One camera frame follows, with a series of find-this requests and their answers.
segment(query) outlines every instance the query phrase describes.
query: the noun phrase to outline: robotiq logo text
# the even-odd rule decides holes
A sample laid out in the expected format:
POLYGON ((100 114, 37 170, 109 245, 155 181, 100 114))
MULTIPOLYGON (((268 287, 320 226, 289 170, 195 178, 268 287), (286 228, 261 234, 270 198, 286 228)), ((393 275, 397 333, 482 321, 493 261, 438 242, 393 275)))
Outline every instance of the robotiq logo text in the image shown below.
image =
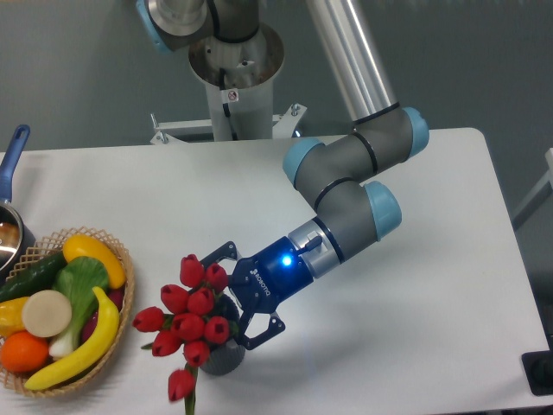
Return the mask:
POLYGON ((259 271, 257 270, 257 268, 255 270, 251 270, 250 274, 253 275, 256 278, 256 280, 259 282, 259 285, 261 285, 261 288, 263 288, 265 296, 266 297, 270 296, 270 291, 267 288, 267 285, 265 284, 261 276, 259 275, 259 271))

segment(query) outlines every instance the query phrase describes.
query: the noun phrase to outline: metal pot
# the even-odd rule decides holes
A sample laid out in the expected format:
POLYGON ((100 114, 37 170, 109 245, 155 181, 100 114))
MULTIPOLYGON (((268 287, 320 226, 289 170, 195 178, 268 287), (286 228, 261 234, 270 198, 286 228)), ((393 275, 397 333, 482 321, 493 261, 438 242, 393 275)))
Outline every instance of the metal pot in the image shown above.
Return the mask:
POLYGON ((16 128, 0 164, 0 285, 27 248, 35 243, 35 237, 10 205, 12 178, 30 132, 28 125, 16 128))

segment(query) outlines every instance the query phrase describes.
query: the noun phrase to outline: green lettuce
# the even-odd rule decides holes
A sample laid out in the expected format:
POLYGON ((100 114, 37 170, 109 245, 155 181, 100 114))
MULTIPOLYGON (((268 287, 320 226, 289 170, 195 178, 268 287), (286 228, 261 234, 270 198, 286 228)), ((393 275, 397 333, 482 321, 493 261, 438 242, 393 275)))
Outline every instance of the green lettuce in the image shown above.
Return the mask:
POLYGON ((73 313, 69 325, 50 342, 49 353, 54 359, 71 354, 79 346, 80 332, 98 308, 92 287, 107 291, 108 284, 107 270, 94 258, 78 257, 58 273, 52 289, 67 297, 73 313))

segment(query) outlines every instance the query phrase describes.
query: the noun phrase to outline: gray vase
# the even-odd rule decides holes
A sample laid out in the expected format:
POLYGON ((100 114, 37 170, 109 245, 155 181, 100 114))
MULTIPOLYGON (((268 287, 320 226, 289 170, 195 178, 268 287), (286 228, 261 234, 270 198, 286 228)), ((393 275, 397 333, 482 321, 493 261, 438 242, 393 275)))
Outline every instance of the gray vase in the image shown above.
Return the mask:
MULTIPOLYGON (((223 317, 229 321, 237 322, 239 319, 238 307, 233 300, 223 295, 221 301, 226 303, 226 311, 223 317)), ((234 339, 212 350, 209 359, 200 366, 200 369, 207 374, 220 376, 228 374, 236 369, 245 356, 245 347, 237 344, 234 339)))

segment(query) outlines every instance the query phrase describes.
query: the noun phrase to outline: yellow banana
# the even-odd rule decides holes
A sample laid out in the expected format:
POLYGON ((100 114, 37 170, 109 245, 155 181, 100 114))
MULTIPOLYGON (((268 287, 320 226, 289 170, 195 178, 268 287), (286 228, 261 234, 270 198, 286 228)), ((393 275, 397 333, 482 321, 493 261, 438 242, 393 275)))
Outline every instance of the yellow banana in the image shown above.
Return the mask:
POLYGON ((71 379, 96 363, 109 350, 118 332, 119 311, 104 290, 99 287, 92 290, 99 303, 96 329, 74 352, 33 374, 25 382, 30 391, 48 389, 71 379))

